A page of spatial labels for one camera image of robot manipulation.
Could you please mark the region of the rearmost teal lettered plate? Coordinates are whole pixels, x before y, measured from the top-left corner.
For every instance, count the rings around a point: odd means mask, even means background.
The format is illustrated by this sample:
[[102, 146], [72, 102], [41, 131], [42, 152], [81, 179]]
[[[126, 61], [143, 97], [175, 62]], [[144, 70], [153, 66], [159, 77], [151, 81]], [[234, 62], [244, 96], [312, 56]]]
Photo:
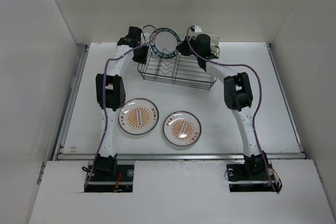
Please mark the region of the rearmost teal lettered plate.
[[181, 39], [174, 30], [162, 27], [154, 35], [155, 39], [150, 44], [152, 53], [163, 59], [172, 59], [179, 54], [176, 47], [181, 44]]

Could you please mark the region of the red rim plate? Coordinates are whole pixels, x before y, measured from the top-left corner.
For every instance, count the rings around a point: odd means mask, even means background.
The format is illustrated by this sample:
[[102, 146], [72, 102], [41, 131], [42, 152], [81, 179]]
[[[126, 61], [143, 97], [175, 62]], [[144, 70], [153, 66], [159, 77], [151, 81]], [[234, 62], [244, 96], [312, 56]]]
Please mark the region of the red rim plate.
[[158, 120], [157, 106], [145, 98], [127, 101], [118, 116], [121, 129], [130, 135], [143, 135], [152, 131]]

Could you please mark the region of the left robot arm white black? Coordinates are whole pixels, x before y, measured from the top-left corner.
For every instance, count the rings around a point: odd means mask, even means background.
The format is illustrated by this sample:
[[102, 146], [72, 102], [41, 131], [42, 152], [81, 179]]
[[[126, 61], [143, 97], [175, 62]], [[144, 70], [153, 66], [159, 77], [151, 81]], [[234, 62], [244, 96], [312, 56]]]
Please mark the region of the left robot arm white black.
[[103, 73], [96, 75], [97, 102], [103, 119], [101, 140], [92, 164], [92, 173], [105, 180], [117, 176], [117, 141], [114, 134], [119, 112], [126, 101], [122, 75], [135, 55], [142, 55], [148, 50], [142, 34], [141, 28], [130, 26], [128, 34], [117, 42], [115, 55], [106, 61]]

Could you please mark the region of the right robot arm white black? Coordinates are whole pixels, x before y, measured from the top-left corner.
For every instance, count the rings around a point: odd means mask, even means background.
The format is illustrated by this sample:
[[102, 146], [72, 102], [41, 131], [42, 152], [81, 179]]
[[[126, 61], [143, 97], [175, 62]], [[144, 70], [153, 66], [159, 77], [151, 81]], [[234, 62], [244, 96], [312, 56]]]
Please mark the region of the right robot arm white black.
[[248, 65], [235, 64], [236, 67], [251, 70], [258, 81], [259, 101], [253, 111], [253, 92], [248, 73], [236, 72], [232, 69], [234, 65], [220, 63], [211, 51], [209, 35], [187, 35], [183, 42], [176, 46], [176, 50], [184, 56], [195, 56], [200, 68], [222, 82], [225, 105], [235, 117], [243, 143], [244, 165], [240, 167], [240, 172], [244, 173], [244, 180], [268, 179], [268, 160], [260, 146], [255, 126], [255, 117], [262, 100], [261, 82], [257, 72]]

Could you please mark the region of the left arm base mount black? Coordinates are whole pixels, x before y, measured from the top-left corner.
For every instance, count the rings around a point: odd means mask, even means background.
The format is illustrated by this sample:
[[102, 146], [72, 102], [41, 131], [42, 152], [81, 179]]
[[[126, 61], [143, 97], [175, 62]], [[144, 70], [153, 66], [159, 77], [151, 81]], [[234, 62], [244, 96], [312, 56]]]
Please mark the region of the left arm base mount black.
[[[90, 168], [82, 167], [89, 180]], [[86, 193], [131, 193], [133, 192], [134, 165], [118, 165], [115, 175], [109, 172], [94, 172], [88, 185], [84, 185]]]

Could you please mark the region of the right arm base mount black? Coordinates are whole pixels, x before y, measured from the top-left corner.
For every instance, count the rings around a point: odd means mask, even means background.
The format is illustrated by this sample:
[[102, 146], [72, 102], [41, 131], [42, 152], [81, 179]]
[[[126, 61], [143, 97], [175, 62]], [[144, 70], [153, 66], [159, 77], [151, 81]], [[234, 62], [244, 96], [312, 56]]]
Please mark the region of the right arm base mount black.
[[282, 181], [271, 163], [268, 169], [262, 165], [260, 170], [253, 171], [247, 164], [227, 164], [224, 175], [229, 182], [231, 193], [276, 192], [282, 190]]

